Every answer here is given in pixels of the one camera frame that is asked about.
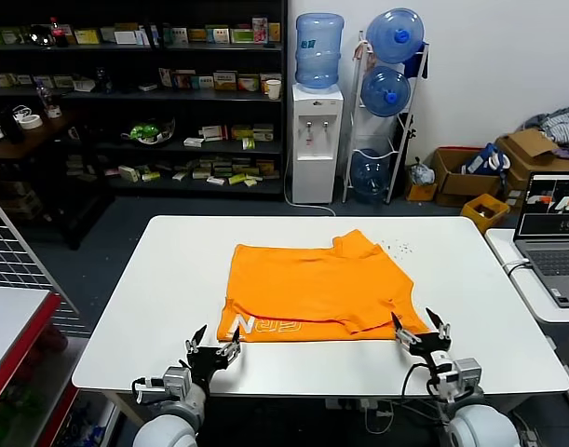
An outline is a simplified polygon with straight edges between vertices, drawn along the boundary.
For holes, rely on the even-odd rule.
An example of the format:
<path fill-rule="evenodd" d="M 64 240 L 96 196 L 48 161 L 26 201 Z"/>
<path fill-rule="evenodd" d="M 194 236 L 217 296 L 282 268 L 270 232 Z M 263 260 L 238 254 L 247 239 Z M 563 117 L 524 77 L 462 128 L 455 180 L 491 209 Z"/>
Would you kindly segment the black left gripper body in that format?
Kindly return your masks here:
<path fill-rule="evenodd" d="M 215 373 L 226 370 L 236 359 L 221 357 L 218 351 L 222 347 L 204 347 L 205 349 L 200 354 L 187 355 L 187 361 L 193 373 Z"/>

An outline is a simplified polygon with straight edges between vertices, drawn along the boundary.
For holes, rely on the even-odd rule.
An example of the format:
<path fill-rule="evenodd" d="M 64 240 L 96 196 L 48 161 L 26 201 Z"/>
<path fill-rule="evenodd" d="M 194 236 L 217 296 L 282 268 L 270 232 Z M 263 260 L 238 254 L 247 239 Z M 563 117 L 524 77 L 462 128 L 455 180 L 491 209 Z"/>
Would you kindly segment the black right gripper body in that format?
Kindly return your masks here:
<path fill-rule="evenodd" d="M 414 334 L 408 332 L 408 352 L 422 359 L 429 369 L 451 369 L 449 356 L 451 340 L 437 332 Z"/>

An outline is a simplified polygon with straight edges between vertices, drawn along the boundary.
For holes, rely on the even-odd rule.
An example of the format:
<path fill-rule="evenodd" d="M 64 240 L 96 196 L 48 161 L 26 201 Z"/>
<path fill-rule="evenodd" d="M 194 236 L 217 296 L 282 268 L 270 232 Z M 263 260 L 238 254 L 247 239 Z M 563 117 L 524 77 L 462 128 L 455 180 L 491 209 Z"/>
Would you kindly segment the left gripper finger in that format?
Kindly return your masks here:
<path fill-rule="evenodd" d="M 204 325 L 198 329 L 190 340 L 185 341 L 185 351 L 187 355 L 200 354 L 205 347 L 201 345 L 207 326 Z"/>
<path fill-rule="evenodd" d="M 218 354 L 224 358 L 236 358 L 238 354 L 241 352 L 241 345 L 240 345 L 240 328 L 236 328 L 233 333 L 232 340 L 224 345 L 219 351 Z"/>

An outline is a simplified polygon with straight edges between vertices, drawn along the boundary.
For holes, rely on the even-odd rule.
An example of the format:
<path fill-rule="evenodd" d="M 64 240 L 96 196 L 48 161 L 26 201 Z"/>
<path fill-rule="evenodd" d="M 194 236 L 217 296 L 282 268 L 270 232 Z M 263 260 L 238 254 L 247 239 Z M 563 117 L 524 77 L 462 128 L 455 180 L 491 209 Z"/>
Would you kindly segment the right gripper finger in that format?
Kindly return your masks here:
<path fill-rule="evenodd" d="M 429 307 L 426 308 L 426 312 L 429 316 L 429 319 L 436 327 L 439 338 L 444 340 L 450 340 L 451 324 L 445 323 L 441 319 L 441 317 L 437 313 L 433 312 Z"/>
<path fill-rule="evenodd" d="M 403 348 L 411 348 L 420 343 L 420 338 L 412 332 L 403 328 L 400 319 L 394 312 L 390 313 L 395 329 L 395 338 Z"/>

